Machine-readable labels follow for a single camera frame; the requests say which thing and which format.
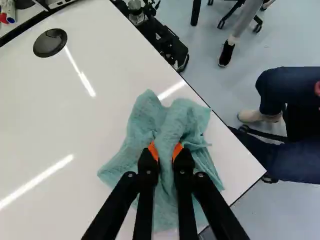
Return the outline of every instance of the white sock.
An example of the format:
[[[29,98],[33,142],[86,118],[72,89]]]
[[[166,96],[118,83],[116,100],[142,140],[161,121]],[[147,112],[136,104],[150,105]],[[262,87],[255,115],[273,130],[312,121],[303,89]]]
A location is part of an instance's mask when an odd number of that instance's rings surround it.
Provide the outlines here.
[[[235,44],[237,43],[237,41],[238,41],[238,38],[237,38],[237,37],[234,37],[234,36],[232,36],[232,35],[230,35],[229,38],[228,38],[228,44],[229,44],[230,46],[235,45]]]

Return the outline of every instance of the person's hand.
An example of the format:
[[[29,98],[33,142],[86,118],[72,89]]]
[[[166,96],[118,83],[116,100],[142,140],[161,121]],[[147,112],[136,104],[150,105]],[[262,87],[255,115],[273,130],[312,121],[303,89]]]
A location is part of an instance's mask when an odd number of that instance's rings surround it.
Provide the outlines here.
[[[315,84],[314,92],[320,97],[320,81]]]

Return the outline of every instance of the teal towel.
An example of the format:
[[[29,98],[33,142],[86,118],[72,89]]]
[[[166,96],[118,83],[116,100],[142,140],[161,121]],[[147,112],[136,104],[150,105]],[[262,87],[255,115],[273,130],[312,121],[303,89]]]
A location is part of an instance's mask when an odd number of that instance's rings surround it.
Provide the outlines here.
[[[126,138],[119,152],[98,171],[99,178],[114,187],[123,173],[138,172],[137,162],[140,154],[154,140],[161,169],[154,197],[155,232],[178,227],[172,153],[179,141],[185,148],[190,149],[195,161],[195,172],[208,173],[216,187],[220,191],[223,190],[203,136],[210,113],[209,108],[181,98],[174,100],[170,107],[164,107],[157,96],[148,89],[137,98],[133,106],[127,123]],[[197,225],[206,224],[205,215],[195,198],[193,206]]]

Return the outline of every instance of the gray pants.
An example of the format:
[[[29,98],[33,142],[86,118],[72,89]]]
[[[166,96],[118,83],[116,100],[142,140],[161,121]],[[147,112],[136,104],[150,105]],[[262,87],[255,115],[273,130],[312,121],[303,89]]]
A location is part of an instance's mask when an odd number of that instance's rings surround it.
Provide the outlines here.
[[[239,38],[245,29],[249,26],[252,19],[254,19],[257,11],[260,9],[264,0],[246,0],[242,12],[238,21],[233,27],[233,33],[231,34],[235,38]]]

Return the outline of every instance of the person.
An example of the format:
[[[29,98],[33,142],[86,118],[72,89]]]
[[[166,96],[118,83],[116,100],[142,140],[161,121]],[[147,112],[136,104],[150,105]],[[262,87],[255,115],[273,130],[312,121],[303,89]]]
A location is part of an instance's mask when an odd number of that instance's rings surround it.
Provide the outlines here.
[[[232,128],[232,132],[264,166],[272,179],[320,184],[320,67],[279,67],[256,81],[259,110],[243,110],[246,124],[277,123],[282,116],[288,142],[266,143]]]
[[[231,57],[240,38],[241,34],[249,26],[252,19],[254,19],[257,11],[265,11],[275,0],[246,0],[242,11],[240,13],[239,19],[233,27],[233,31],[224,42],[223,50],[219,57],[218,65],[222,68],[228,66],[231,61]]]

